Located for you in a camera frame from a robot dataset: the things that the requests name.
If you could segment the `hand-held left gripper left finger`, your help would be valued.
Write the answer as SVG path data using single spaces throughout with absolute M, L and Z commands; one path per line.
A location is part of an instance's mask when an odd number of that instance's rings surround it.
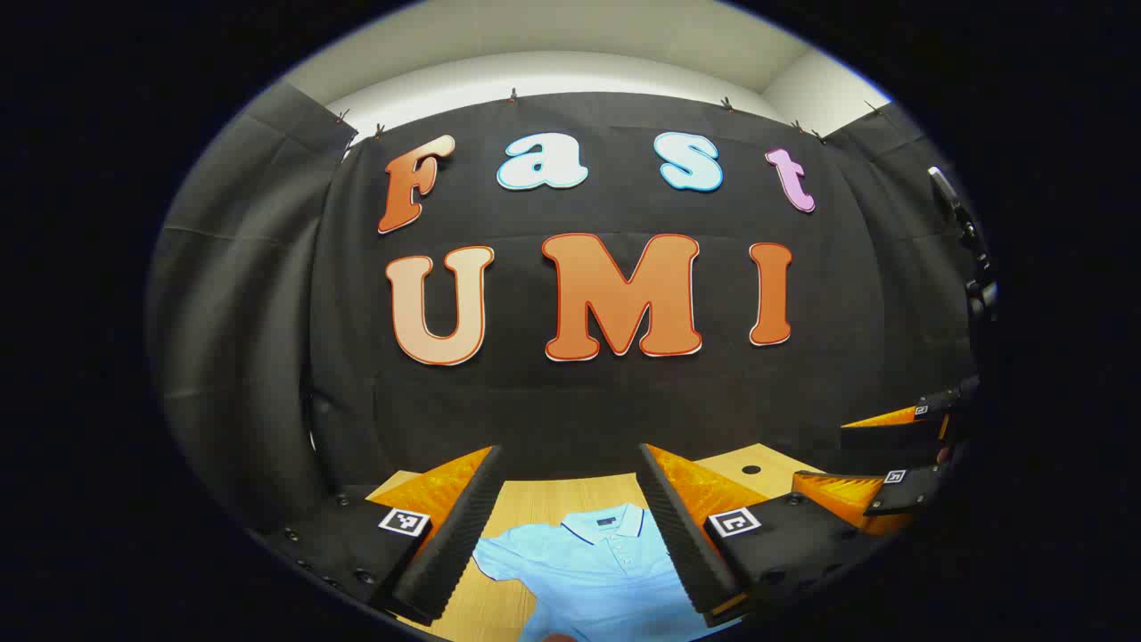
M 488 525 L 503 482 L 497 444 L 383 490 L 334 493 L 262 541 L 323 588 L 431 625 Z

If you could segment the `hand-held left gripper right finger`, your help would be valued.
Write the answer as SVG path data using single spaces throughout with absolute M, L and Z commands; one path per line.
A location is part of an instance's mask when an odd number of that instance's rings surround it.
M 766 496 L 644 442 L 636 471 L 682 588 L 710 626 L 774 621 L 893 541 L 860 507 L 811 490 L 804 476 Z

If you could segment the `light blue T-shirt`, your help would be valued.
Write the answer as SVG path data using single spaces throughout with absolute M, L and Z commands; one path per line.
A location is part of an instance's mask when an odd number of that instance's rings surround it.
M 517 642 L 691 642 L 710 627 L 682 588 L 659 527 L 633 504 L 570 513 L 482 538 L 482 574 L 521 582 L 537 599 Z

